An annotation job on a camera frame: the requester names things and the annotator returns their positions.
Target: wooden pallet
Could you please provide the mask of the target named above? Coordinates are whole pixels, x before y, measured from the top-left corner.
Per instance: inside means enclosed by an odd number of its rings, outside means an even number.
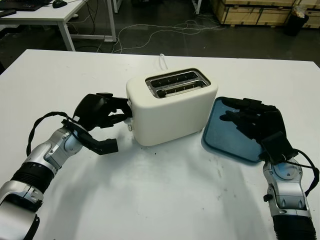
[[[296,3],[305,6],[307,9],[320,10],[320,0],[298,0]]]
[[[309,16],[309,20],[303,25],[304,28],[320,29],[320,11],[307,11],[305,13]]]
[[[296,0],[222,0],[225,5],[292,7]]]
[[[289,8],[228,6],[214,0],[213,12],[224,25],[282,26],[291,12]]]

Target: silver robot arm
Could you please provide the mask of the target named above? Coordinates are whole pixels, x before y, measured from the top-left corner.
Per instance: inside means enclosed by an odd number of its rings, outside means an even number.
[[[319,182],[319,170],[304,152],[289,143],[279,109],[248,98],[223,97],[222,103],[234,110],[227,110],[220,119],[233,122],[236,129],[261,146],[259,159],[265,161],[263,174],[268,183],[263,200],[269,202],[277,239],[317,239],[307,196]],[[294,159],[298,154],[302,154],[310,166],[299,164]],[[301,187],[302,167],[312,169],[314,174],[305,192]]]
[[[298,164],[294,158],[288,162]],[[267,162],[263,166],[263,174],[268,183],[263,200],[269,202],[277,239],[317,239],[307,197],[301,187],[301,166],[286,162],[272,165]]]
[[[0,240],[33,238],[40,223],[36,211],[46,189],[66,160],[82,146],[62,127],[31,152],[12,179],[0,188]]]
[[[63,127],[50,139],[31,151],[31,141],[37,125],[45,118],[63,116]],[[108,128],[132,117],[128,99],[113,97],[111,93],[88,94],[79,103],[73,120],[64,112],[50,112],[39,118],[29,135],[27,158],[10,181],[0,188],[0,240],[33,239],[40,219],[44,193],[66,160],[84,146],[99,154],[118,151],[116,139],[98,141],[89,131],[95,127]]]

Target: white table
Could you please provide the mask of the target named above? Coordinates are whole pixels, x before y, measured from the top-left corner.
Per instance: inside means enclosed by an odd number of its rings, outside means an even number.
[[[171,69],[211,72],[218,96],[276,105],[290,143],[320,165],[320,69],[307,61],[166,56]],[[35,120],[50,111],[72,115],[88,93],[126,97],[126,82],[160,72],[158,56],[27,50],[0,75],[0,183],[26,158]],[[36,129],[46,141],[61,118]],[[239,162],[203,149],[201,133],[153,147],[139,145],[124,123],[95,129],[117,138],[119,152],[99,156],[86,148],[59,170],[38,211],[36,240],[275,240],[263,163]],[[298,156],[300,163],[305,160]],[[303,169],[303,189],[313,179]],[[320,234],[320,187],[308,203]]]
[[[102,39],[105,42],[116,41],[116,30],[114,17],[112,12],[111,0],[106,0],[109,24],[111,28],[111,36],[108,35],[70,35],[67,22],[71,17],[86,4],[86,0],[66,0],[69,2],[66,6],[60,8],[53,8],[52,5],[43,6],[36,11],[17,11],[16,14],[1,17],[1,24],[15,24],[15,25],[58,25],[63,41],[68,51],[75,51],[72,38],[82,39]]]

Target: computer mouse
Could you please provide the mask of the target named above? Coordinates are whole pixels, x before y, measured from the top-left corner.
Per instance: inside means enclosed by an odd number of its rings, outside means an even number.
[[[61,8],[61,7],[65,6],[65,5],[67,5],[67,3],[65,1],[63,1],[63,0],[55,0],[52,3],[52,7],[54,9]]]

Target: floor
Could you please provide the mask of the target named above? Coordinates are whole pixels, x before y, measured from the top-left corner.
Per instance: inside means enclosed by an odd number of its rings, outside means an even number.
[[[90,0],[89,4],[93,13],[98,4],[95,34],[110,34],[106,29],[108,16],[103,0]],[[284,35],[281,27],[220,26],[212,16],[209,0],[203,0],[200,16],[195,16],[194,11],[191,0],[157,0],[141,7],[132,7],[130,0],[123,0],[119,13],[114,15],[122,51],[119,43],[114,46],[101,40],[75,39],[74,46],[83,52],[111,53],[114,49],[117,54],[314,61],[320,67],[319,30],[303,29],[298,36],[292,37]],[[87,7],[78,14],[78,19],[70,21],[70,32],[91,33],[93,24]],[[122,30],[136,24],[170,28],[138,25]],[[189,29],[205,27],[205,30]],[[26,49],[66,50],[57,28],[26,26],[18,33],[8,33],[0,39],[0,61],[8,67]]]

